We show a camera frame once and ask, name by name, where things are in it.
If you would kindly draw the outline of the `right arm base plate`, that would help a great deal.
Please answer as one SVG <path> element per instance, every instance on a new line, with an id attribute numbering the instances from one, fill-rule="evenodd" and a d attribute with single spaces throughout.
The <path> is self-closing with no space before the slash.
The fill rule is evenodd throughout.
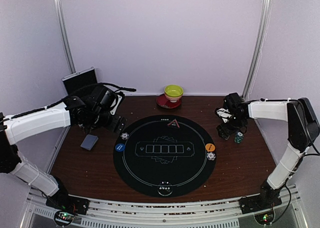
<path id="1" fill-rule="evenodd" d="M 272 201 L 262 201 L 262 199 L 260 199 L 260 195 L 243 196 L 238 202 L 243 215 L 271 209 L 274 206 L 282 204 L 282 200 L 280 198 L 275 198 Z"/>

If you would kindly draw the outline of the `blue round blind button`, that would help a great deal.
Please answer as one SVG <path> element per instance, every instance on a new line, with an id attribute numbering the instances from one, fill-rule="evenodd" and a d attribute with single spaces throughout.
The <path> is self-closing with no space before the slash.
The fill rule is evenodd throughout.
<path id="1" fill-rule="evenodd" d="M 115 151 L 117 152 L 123 152 L 125 150 L 126 146 L 123 143 L 118 143 L 115 145 Z"/>

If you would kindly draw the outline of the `orange round blind button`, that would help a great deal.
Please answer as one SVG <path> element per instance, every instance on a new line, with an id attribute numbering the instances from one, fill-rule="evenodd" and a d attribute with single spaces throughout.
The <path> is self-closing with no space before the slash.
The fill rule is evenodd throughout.
<path id="1" fill-rule="evenodd" d="M 207 143 L 205 145 L 206 151 L 209 152 L 214 152 L 216 150 L 216 146 L 213 143 Z"/>

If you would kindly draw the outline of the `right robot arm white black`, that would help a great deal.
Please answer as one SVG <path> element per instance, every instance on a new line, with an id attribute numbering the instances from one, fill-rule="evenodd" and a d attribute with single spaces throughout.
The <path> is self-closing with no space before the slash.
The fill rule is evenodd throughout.
<path id="1" fill-rule="evenodd" d="M 245 128 L 249 119 L 268 119 L 287 122 L 288 143 L 285 152 L 273 172 L 262 183 L 260 194 L 244 198 L 241 204 L 269 208 L 277 202 L 286 181 L 299 167 L 307 150 L 314 146 L 320 135 L 320 123 L 306 97 L 298 99 L 266 99 L 244 101 L 238 93 L 230 93 L 223 99 L 223 106 L 214 113 L 221 118 L 217 126 L 218 136 L 228 140 L 231 135 Z"/>

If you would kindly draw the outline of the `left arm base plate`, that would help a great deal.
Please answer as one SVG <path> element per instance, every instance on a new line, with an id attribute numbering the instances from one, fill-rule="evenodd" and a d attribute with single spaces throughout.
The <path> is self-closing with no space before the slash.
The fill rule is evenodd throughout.
<path id="1" fill-rule="evenodd" d="M 46 198 L 46 206 L 68 212 L 72 215 L 86 215 L 90 201 L 75 196 L 58 196 Z"/>

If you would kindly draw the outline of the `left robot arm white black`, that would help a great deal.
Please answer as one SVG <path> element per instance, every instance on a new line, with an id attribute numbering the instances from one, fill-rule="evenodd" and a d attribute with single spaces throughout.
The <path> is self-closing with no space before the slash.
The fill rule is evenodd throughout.
<path id="1" fill-rule="evenodd" d="M 61 210 L 76 209 L 62 181 L 38 168 L 36 153 L 53 139 L 55 130 L 79 126 L 85 134 L 105 128 L 119 134 L 126 119 L 117 115 L 124 91 L 135 89 L 111 83 L 96 83 L 79 88 L 47 106 L 14 115 L 0 116 L 0 171 L 12 174 L 37 188 L 50 205 Z"/>

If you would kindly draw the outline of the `red black triangle dealer marker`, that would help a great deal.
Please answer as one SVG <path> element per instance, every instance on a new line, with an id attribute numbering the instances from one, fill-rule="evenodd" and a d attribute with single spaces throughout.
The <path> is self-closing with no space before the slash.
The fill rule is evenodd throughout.
<path id="1" fill-rule="evenodd" d="M 180 128 L 180 125 L 179 125 L 177 119 L 172 120 L 170 123 L 167 124 L 167 126 L 170 128 L 175 128 L 175 129 Z"/>

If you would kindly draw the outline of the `green chip stack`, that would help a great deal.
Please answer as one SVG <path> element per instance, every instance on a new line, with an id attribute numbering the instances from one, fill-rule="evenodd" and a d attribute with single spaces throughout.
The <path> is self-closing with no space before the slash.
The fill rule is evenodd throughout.
<path id="1" fill-rule="evenodd" d="M 240 144 L 244 139 L 244 134 L 241 131 L 238 131 L 234 137 L 234 142 Z"/>

